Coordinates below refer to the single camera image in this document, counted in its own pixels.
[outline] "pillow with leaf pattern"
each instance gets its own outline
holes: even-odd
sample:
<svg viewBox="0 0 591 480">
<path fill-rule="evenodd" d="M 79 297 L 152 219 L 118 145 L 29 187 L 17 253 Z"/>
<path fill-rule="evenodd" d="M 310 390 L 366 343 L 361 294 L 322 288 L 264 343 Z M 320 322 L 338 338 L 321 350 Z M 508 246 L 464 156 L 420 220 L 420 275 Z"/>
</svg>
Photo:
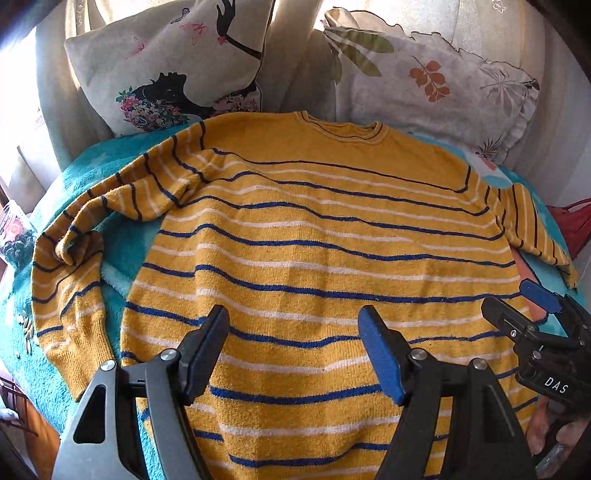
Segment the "pillow with leaf pattern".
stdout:
<svg viewBox="0 0 591 480">
<path fill-rule="evenodd" d="M 540 87 L 523 70 L 455 50 L 439 33 L 412 33 L 366 11 L 324 15 L 336 120 L 425 135 L 501 163 L 523 136 Z"/>
</svg>

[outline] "blue gripper pad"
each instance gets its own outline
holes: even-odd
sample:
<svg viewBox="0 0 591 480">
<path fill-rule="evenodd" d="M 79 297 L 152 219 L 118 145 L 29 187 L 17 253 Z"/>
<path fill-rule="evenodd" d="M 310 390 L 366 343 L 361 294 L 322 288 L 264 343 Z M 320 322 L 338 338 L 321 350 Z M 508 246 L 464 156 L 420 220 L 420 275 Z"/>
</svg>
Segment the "blue gripper pad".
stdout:
<svg viewBox="0 0 591 480">
<path fill-rule="evenodd" d="M 372 317 L 366 307 L 359 311 L 357 328 L 382 391 L 396 405 L 403 405 L 407 393 L 402 386 L 400 364 L 388 347 L 387 338 L 391 332 L 381 319 Z"/>
<path fill-rule="evenodd" d="M 519 292 L 548 313 L 559 313 L 562 310 L 560 302 L 550 290 L 546 290 L 528 278 L 519 284 Z"/>
</svg>

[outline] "sweater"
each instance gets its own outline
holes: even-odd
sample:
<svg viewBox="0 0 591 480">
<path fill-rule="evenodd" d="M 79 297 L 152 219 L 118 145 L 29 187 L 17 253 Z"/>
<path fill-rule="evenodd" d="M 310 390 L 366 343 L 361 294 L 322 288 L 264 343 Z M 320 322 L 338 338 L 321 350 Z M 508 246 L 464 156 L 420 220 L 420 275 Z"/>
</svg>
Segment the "sweater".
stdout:
<svg viewBox="0 0 591 480">
<path fill-rule="evenodd" d="M 229 310 L 210 384 L 187 408 L 215 478 L 373 478 L 400 409 L 358 337 L 366 304 L 441 360 L 487 359 L 526 425 L 535 393 L 517 384 L 512 342 L 480 304 L 495 295 L 529 315 L 510 247 L 577 281 L 520 184 L 487 186 L 379 122 L 223 115 L 98 183 L 39 237 L 35 326 L 74 398 L 112 358 L 94 228 L 113 212 L 164 216 L 126 302 L 124 365 L 176 347 L 214 304 Z M 450 409 L 444 399 L 427 475 L 443 460 Z"/>
</svg>

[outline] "white pillow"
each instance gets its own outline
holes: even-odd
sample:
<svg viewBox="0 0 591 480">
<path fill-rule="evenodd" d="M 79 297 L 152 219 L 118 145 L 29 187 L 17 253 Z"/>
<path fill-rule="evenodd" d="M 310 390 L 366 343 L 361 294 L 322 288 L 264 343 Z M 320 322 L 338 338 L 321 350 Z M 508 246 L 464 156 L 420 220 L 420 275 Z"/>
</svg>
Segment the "white pillow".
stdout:
<svg viewBox="0 0 591 480">
<path fill-rule="evenodd" d="M 69 38 L 66 51 L 116 135 L 259 111 L 255 76 L 273 3 L 169 2 Z"/>
<path fill-rule="evenodd" d="M 409 37 L 370 12 L 325 18 L 337 122 L 381 121 L 496 163 L 523 136 L 540 89 L 523 70 L 457 51 L 435 32 Z"/>
</svg>

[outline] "teal blanket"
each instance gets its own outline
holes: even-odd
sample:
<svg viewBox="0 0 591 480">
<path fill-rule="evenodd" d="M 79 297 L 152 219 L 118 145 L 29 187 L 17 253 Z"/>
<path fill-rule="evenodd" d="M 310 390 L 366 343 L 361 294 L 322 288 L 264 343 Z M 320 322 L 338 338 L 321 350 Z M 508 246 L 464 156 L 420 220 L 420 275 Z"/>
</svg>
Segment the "teal blanket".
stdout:
<svg viewBox="0 0 591 480">
<path fill-rule="evenodd" d="M 117 138 L 89 148 L 51 185 L 31 216 L 33 225 L 38 231 L 43 231 L 78 195 L 119 171 L 153 145 L 184 127 L 186 125 L 165 131 Z M 435 143 L 466 160 L 462 152 L 453 147 L 427 138 L 421 138 L 421 140 Z M 490 178 L 487 176 L 483 178 L 497 187 L 509 186 L 512 181 L 524 183 L 515 174 L 510 172 L 505 174 L 506 176 L 496 172 Z M 548 231 L 564 246 L 564 239 L 556 223 L 539 198 L 534 196 L 534 199 Z M 147 223 L 135 222 L 114 213 L 98 227 L 105 238 L 105 254 L 100 273 L 101 290 L 106 304 L 106 331 L 118 360 L 127 355 L 127 352 L 121 352 L 119 348 L 119 329 L 125 299 L 160 228 L 160 222 L 160 220 Z M 527 256 L 526 261 L 543 285 L 560 294 L 567 292 L 557 269 L 531 256 Z M 16 274 L 12 268 L 7 269 L 6 278 L 0 289 L 0 299 L 2 299 L 0 314 L 4 317 L 4 321 L 0 322 L 0 358 L 29 395 L 37 410 L 58 432 L 64 432 L 76 409 L 76 403 L 60 374 L 47 361 L 40 347 L 32 344 L 32 354 L 26 354 L 22 328 L 16 320 L 22 310 L 31 314 L 30 282 L 30 265 Z M 569 293 L 582 301 L 576 292 Z M 552 318 L 548 319 L 545 328 L 553 333 L 561 331 L 556 319 Z M 141 426 L 141 434 L 150 477 L 152 480 L 163 479 L 157 455 L 143 426 Z"/>
</svg>

